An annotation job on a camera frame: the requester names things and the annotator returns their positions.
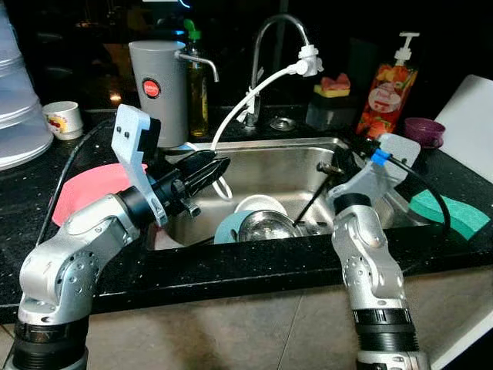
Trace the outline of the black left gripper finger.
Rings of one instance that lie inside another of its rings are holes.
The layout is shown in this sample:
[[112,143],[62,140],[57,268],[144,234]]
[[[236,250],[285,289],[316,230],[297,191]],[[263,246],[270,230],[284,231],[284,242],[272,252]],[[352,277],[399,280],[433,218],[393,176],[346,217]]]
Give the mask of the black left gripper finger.
[[188,194],[200,193],[203,188],[210,186],[223,175],[226,166],[205,166],[188,177]]
[[184,176],[222,175],[230,162],[229,158],[219,157],[214,150],[197,150],[184,158]]

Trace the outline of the dark slim utensil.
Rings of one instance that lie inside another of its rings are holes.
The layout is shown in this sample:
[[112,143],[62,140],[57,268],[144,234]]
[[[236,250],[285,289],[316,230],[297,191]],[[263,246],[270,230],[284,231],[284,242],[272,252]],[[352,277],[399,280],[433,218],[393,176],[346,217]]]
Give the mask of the dark slim utensil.
[[314,205],[314,202],[318,200],[318,197],[327,190],[328,187],[332,186],[338,180],[338,175],[327,175],[323,182],[320,183],[320,186],[314,191],[313,194],[311,194],[311,198],[307,203],[305,204],[305,207],[302,208],[302,210],[299,212],[299,214],[293,219],[293,225],[298,226],[300,223],[302,223],[303,218],[307,214],[307,211],[310,210],[310,208]]

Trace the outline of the light blue plate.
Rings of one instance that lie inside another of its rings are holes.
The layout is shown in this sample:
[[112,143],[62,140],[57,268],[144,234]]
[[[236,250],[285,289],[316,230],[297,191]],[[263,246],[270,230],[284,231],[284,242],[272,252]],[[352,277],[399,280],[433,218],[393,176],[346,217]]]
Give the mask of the light blue plate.
[[236,243],[240,225],[252,212],[251,210],[237,211],[222,219],[217,229],[215,229],[213,244]]

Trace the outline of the steel bowl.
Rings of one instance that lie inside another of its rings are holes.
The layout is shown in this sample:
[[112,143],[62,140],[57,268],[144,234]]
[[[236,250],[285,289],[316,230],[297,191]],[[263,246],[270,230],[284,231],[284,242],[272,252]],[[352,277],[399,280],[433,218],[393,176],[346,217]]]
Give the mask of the steel bowl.
[[293,225],[293,220],[273,209],[261,209],[247,212],[246,218],[235,232],[236,242],[302,237],[304,234]]

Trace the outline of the red plate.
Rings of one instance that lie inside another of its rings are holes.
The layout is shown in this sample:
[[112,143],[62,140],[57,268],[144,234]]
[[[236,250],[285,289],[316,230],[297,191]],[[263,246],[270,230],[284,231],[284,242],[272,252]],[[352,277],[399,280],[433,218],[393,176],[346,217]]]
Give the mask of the red plate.
[[87,207],[106,194],[119,193],[131,187],[120,163],[108,163],[85,170],[64,183],[52,221],[60,227],[77,210]]

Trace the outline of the stainless steel sink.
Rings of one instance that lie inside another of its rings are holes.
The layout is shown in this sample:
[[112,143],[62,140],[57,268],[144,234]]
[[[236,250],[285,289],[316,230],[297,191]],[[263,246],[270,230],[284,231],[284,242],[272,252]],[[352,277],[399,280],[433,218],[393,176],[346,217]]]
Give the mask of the stainless steel sink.
[[[325,178],[325,173],[316,170],[317,163],[339,168],[339,148],[345,146],[336,138],[219,143],[218,156],[231,160],[224,179],[231,187],[233,199],[222,200],[214,188],[206,187],[194,198],[200,215],[190,217],[183,213],[170,218],[166,228],[157,230],[153,240],[146,243],[147,249],[179,249],[211,239],[222,219],[235,212],[243,198],[254,194],[276,198],[287,216],[295,218]],[[332,217],[327,193],[322,193],[298,229],[306,235],[327,235],[334,222]]]

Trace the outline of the white bowl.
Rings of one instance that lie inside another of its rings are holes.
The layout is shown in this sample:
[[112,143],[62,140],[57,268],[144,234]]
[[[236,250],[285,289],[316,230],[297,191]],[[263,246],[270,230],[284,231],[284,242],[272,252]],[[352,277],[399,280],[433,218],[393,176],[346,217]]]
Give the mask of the white bowl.
[[237,204],[235,212],[233,212],[231,217],[234,220],[242,220],[251,212],[258,210],[272,210],[284,216],[287,215],[284,205],[280,201],[276,200],[276,198],[271,197],[270,195],[254,194],[243,198],[243,200]]

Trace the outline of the green-capped oil bottle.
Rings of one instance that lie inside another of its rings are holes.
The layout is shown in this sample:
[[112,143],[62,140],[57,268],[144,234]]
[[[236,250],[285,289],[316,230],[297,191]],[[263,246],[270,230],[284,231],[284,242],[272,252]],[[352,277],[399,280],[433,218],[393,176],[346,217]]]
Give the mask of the green-capped oil bottle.
[[[202,57],[200,49],[201,32],[193,20],[183,20],[188,40],[184,52],[190,56]],[[191,136],[204,137],[209,130],[207,109],[207,69],[198,61],[187,61],[188,82],[188,128]]]

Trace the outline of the orange soap pump bottle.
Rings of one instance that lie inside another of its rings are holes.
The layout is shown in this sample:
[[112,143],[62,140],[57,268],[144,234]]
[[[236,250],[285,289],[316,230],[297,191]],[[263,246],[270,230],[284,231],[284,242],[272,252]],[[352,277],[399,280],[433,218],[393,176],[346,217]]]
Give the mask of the orange soap pump bottle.
[[417,70],[408,65],[412,51],[410,42],[419,32],[402,32],[404,46],[394,54],[394,61],[381,63],[372,81],[367,102],[357,123],[355,133],[377,139],[383,133],[393,133],[399,123],[401,110],[417,77]]

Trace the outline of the grey water filter canister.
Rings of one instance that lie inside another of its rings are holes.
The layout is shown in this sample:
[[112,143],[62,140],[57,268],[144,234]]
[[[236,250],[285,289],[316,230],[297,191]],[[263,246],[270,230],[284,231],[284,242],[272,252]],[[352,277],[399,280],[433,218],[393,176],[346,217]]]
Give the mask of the grey water filter canister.
[[207,64],[219,81],[214,63],[183,52],[179,40],[133,40],[128,43],[140,109],[159,120],[158,146],[172,148],[188,141],[186,64]]

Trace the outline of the purple cup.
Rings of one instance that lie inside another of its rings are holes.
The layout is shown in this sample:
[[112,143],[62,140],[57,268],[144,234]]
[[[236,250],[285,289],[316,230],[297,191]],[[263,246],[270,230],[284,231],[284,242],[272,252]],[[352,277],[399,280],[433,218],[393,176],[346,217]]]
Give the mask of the purple cup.
[[446,127],[432,119],[408,117],[404,121],[404,136],[421,145],[422,148],[437,149],[444,143]]

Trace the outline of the yellow and pink sponge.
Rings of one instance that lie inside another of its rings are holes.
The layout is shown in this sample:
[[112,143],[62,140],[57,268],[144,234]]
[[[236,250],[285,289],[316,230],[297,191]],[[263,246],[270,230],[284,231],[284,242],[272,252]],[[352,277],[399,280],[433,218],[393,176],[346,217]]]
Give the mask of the yellow and pink sponge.
[[329,76],[321,77],[320,84],[314,85],[314,92],[324,98],[336,98],[336,96],[349,96],[350,88],[348,74],[342,72],[335,79]]

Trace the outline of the white faucet diverter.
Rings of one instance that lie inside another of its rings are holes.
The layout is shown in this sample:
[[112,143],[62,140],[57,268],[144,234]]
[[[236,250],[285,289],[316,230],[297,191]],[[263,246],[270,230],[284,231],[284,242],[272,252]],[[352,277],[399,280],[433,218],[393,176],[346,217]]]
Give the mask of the white faucet diverter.
[[287,68],[291,73],[303,77],[316,76],[323,72],[323,60],[318,56],[315,45],[304,45],[298,53],[298,61]]

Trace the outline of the white board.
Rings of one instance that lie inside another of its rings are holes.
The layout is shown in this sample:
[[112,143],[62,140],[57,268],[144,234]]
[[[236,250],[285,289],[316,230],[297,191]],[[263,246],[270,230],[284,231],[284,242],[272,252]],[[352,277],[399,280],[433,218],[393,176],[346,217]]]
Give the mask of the white board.
[[468,75],[434,119],[446,127],[440,151],[489,183],[493,182],[492,113],[493,82]]

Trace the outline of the translucent tiered plastic container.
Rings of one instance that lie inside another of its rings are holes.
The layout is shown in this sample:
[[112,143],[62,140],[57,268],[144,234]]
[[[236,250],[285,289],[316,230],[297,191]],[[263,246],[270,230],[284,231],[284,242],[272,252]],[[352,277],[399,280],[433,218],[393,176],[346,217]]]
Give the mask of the translucent tiered plastic container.
[[7,8],[0,2],[0,170],[38,158],[52,141]]

